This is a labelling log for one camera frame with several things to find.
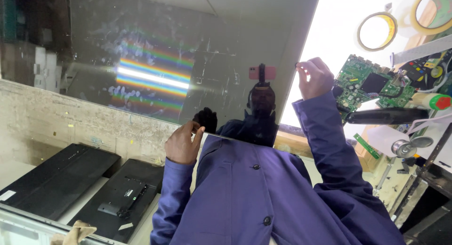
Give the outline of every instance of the ceiling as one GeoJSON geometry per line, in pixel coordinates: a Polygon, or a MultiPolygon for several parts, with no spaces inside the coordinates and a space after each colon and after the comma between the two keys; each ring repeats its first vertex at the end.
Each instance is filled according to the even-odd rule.
{"type": "Polygon", "coordinates": [[[313,6],[317,0],[150,0],[222,18],[266,22],[292,23],[296,6],[313,6]]]}

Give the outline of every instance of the jacket button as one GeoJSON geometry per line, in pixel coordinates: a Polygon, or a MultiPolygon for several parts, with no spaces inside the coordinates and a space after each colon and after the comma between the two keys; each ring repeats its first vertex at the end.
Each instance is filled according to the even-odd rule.
{"type": "Polygon", "coordinates": [[[263,219],[263,225],[270,225],[272,223],[272,218],[269,216],[266,216],[265,219],[263,219]]]}

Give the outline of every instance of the man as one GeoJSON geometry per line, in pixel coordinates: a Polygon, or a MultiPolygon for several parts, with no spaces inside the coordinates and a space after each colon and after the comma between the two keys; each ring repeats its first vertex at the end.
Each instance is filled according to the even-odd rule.
{"type": "Polygon", "coordinates": [[[205,127],[205,132],[222,135],[252,144],[273,146],[278,125],[275,123],[275,92],[269,82],[258,82],[248,94],[244,120],[230,120],[217,130],[217,113],[205,107],[193,121],[205,127]]]}
{"type": "Polygon", "coordinates": [[[320,58],[297,64],[304,101],[293,107],[323,183],[311,186],[303,162],[270,147],[208,136],[190,121],[165,144],[167,159],[151,244],[402,245],[403,237],[345,141],[320,58]],[[196,135],[191,141],[191,132],[196,135]]]}

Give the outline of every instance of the sticker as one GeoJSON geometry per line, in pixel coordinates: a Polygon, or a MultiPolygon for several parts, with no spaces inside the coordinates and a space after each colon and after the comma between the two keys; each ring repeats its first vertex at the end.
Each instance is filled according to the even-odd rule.
{"type": "Polygon", "coordinates": [[[8,190],[5,193],[3,193],[3,195],[0,196],[0,201],[6,201],[8,200],[8,198],[10,198],[11,196],[13,196],[16,192],[12,191],[12,190],[8,190]]]}
{"type": "Polygon", "coordinates": [[[132,190],[132,189],[129,189],[129,190],[127,190],[127,192],[124,194],[124,196],[125,196],[125,197],[129,197],[130,194],[132,194],[132,192],[133,192],[133,190],[132,190]]]}
{"type": "Polygon", "coordinates": [[[122,225],[122,226],[119,227],[118,231],[122,230],[122,229],[126,229],[126,228],[129,228],[129,227],[132,227],[132,226],[133,226],[133,223],[128,223],[128,224],[122,225]]]}

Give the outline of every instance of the circuit board chip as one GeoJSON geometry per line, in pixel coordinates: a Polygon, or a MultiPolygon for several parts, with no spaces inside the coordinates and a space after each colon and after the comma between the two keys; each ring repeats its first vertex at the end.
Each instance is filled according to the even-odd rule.
{"type": "Polygon", "coordinates": [[[366,93],[380,93],[388,80],[388,78],[385,78],[379,74],[370,73],[366,80],[364,80],[360,90],[366,93]]]}

